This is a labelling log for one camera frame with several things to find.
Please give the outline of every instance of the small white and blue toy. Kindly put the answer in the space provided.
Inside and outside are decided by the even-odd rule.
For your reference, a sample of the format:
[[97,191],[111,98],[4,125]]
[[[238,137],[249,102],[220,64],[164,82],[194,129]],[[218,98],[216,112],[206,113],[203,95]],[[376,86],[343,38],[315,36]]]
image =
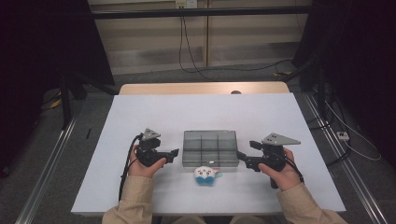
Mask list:
[[208,166],[200,166],[194,171],[195,181],[201,186],[212,186],[216,178],[216,170]]

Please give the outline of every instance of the person's right hand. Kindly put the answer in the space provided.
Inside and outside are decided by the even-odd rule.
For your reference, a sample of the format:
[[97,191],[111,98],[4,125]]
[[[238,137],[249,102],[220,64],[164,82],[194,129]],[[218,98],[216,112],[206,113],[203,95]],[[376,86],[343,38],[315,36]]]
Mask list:
[[[286,156],[291,160],[294,161],[293,153],[285,148],[285,154]],[[301,183],[300,177],[297,175],[295,170],[289,166],[286,163],[285,168],[283,168],[282,171],[278,172],[269,166],[260,163],[259,164],[260,170],[265,173],[266,175],[269,175],[271,178],[273,178],[277,184],[277,186],[283,191],[287,189],[291,189]]]

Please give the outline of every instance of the forearm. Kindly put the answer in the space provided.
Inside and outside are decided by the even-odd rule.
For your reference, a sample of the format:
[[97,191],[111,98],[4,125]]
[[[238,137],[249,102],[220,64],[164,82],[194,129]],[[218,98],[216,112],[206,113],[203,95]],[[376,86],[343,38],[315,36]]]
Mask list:
[[290,223],[346,223],[334,211],[321,209],[303,183],[279,192],[277,197]]
[[128,176],[120,204],[105,213],[103,223],[151,223],[153,187],[151,178]]

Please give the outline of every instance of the dark floor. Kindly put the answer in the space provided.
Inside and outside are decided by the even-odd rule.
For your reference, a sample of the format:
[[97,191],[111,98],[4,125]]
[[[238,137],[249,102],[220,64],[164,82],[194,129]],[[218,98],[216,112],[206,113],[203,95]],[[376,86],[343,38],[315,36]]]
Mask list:
[[[239,65],[233,68],[246,69],[255,65]],[[218,81],[269,81],[276,80],[273,72],[289,71],[293,67],[289,63],[278,64],[252,72],[243,71],[206,71],[205,76]],[[150,83],[150,82],[195,82],[207,81],[199,74],[185,73],[181,70],[170,72],[157,72],[137,74],[131,76],[116,76],[116,87],[119,89],[124,83]],[[325,162],[336,159],[325,133],[319,126],[316,115],[307,101],[307,95],[315,95],[313,92],[301,92],[298,80],[288,83],[290,90],[294,92],[296,100],[302,109],[308,126],[312,128],[312,134],[317,142],[320,153]],[[100,223],[100,217],[81,217],[70,213],[76,199],[82,178],[90,163],[92,153],[95,150],[101,130],[106,121],[106,115],[112,103],[112,96],[106,95],[91,87],[87,87],[89,95],[85,101],[72,101],[72,107],[77,113],[82,105],[76,124],[71,132],[69,140],[50,179],[44,195],[39,200],[39,206],[33,212],[33,223]],[[346,106],[342,106],[347,124],[360,131],[359,124],[355,123]],[[337,113],[341,111],[334,104]],[[0,180],[0,223],[15,223],[20,212],[31,194],[37,179],[46,166],[46,162],[56,145],[61,134],[62,109],[57,107],[45,110],[41,113],[37,126],[30,138],[26,141],[24,150],[18,155],[10,167],[10,176]],[[331,124],[335,132],[343,131],[337,119]],[[375,150],[359,136],[350,133],[351,145],[361,153],[375,157]],[[356,189],[353,181],[350,181],[346,173],[344,161],[329,167],[334,183],[346,206],[346,212],[341,216],[348,223],[396,223],[396,172],[386,160],[370,161],[357,153],[352,152],[348,161],[352,162],[354,169],[365,184],[366,191],[373,196],[371,202],[378,205],[385,218],[375,218],[367,212],[372,206],[371,202],[363,199]],[[220,223],[219,217],[211,217],[211,222]]]

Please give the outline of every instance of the table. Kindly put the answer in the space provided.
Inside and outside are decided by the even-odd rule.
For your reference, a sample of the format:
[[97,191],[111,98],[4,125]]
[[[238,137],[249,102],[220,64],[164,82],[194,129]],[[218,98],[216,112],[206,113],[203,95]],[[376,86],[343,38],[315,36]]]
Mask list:
[[[279,93],[274,93],[274,86],[279,87]],[[260,156],[261,153],[250,148],[248,141],[261,141],[269,133],[300,140],[300,145],[288,148],[293,151],[317,203],[322,208],[345,211],[294,95],[285,87],[284,83],[264,82],[132,84],[122,87],[120,94],[124,95],[116,96],[113,101],[72,212],[101,216],[118,204],[120,175],[129,145],[146,128],[162,134],[158,150],[180,148],[174,163],[166,164],[154,176],[156,187],[152,202],[155,216],[281,212],[276,198],[278,189],[271,189],[270,178],[247,169],[244,162],[240,162],[234,172],[224,172],[213,187],[196,185],[193,173],[182,167],[183,132],[219,129],[236,131],[238,150],[249,156]],[[252,94],[214,94],[235,90]]]

